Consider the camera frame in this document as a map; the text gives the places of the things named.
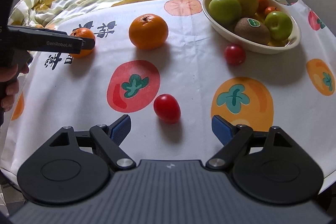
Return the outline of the person left hand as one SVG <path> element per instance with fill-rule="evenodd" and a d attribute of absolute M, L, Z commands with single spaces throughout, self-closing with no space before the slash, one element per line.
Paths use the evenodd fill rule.
<path fill-rule="evenodd" d="M 25 64 L 20 70 L 20 73 L 27 74 L 29 72 L 28 64 Z M 11 110 L 15 101 L 15 95 L 19 91 L 19 83 L 17 80 L 18 76 L 18 65 L 15 64 L 12 67 L 1 67 L 1 83 L 9 83 L 6 85 L 6 95 L 1 98 L 1 108 L 4 112 Z"/>

